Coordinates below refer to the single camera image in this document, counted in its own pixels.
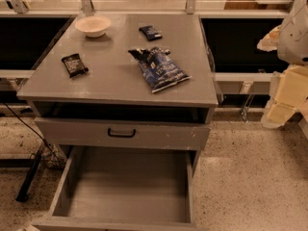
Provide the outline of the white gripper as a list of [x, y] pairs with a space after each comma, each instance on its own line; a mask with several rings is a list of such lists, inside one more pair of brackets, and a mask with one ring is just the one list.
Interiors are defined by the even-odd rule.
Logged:
[[308, 0], [295, 0], [281, 26], [260, 39], [257, 48], [266, 52], [277, 49], [278, 58], [290, 64], [271, 78], [269, 101], [261, 118], [264, 127], [278, 128], [308, 98], [308, 67], [303, 66], [308, 65]]

